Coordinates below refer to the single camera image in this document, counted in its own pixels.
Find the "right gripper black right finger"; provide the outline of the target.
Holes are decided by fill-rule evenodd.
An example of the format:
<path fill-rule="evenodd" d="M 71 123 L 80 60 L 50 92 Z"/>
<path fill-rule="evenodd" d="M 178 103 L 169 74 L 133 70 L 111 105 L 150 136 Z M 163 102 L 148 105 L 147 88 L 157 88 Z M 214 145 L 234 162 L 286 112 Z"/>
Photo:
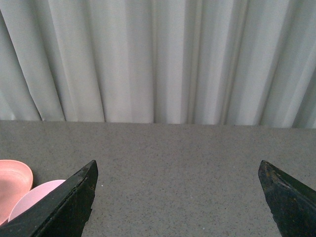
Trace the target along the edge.
<path fill-rule="evenodd" d="M 262 160 L 258 177 L 273 219 L 283 237 L 316 235 L 316 192 Z"/>

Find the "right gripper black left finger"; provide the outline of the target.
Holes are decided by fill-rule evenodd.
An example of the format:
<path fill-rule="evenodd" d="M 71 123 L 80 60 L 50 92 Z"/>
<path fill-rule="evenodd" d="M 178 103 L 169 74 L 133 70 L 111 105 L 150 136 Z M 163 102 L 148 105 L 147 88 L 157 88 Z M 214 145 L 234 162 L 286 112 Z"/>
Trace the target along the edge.
<path fill-rule="evenodd" d="M 98 167 L 90 161 L 0 229 L 2 237 L 80 237 L 89 220 Z"/>

